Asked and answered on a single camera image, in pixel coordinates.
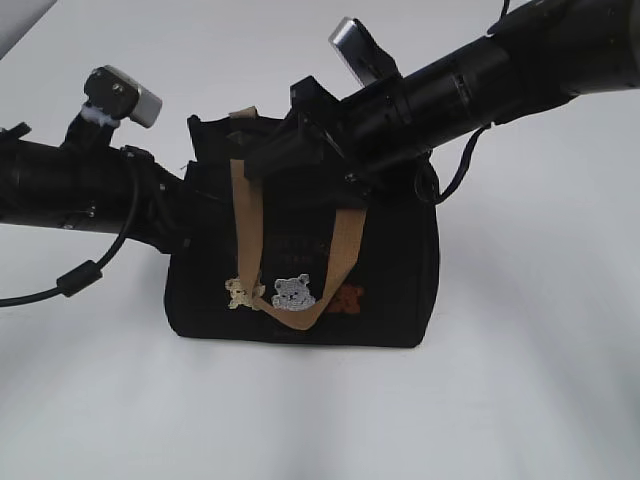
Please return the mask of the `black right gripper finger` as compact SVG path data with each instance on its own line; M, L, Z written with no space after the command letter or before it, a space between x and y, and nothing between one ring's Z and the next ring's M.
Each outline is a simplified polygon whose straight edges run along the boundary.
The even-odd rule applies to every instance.
M267 179L311 168L332 168L343 152L327 125L309 114L291 112L244 158L247 179Z

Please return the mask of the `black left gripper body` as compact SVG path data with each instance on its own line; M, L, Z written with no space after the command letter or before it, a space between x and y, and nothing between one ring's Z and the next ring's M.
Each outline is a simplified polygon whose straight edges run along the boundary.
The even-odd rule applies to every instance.
M149 192L149 244L164 254L180 252L202 236L231 231L232 185L227 162L191 161L184 178L153 163Z

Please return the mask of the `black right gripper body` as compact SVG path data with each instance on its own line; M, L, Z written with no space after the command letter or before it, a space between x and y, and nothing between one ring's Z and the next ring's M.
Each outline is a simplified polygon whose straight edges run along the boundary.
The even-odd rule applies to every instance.
M336 98L314 77L290 88L287 167L347 188L390 189L394 176L430 160L427 95L413 75L393 75Z

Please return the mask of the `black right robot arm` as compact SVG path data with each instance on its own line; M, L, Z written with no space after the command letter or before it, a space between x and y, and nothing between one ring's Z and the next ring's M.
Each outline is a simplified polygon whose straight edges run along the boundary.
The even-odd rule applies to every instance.
M329 41L360 89L337 99L312 77L294 84L288 115L245 157L248 179L321 173L377 186L471 131L639 85L635 1L530 1L410 75L356 18Z

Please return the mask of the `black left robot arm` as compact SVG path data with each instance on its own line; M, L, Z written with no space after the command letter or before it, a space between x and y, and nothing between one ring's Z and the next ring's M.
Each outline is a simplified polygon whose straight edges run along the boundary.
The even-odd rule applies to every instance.
M197 189L143 149L79 138L61 146L25 140L20 123L1 133L4 224L118 233L164 254L229 228L229 201Z

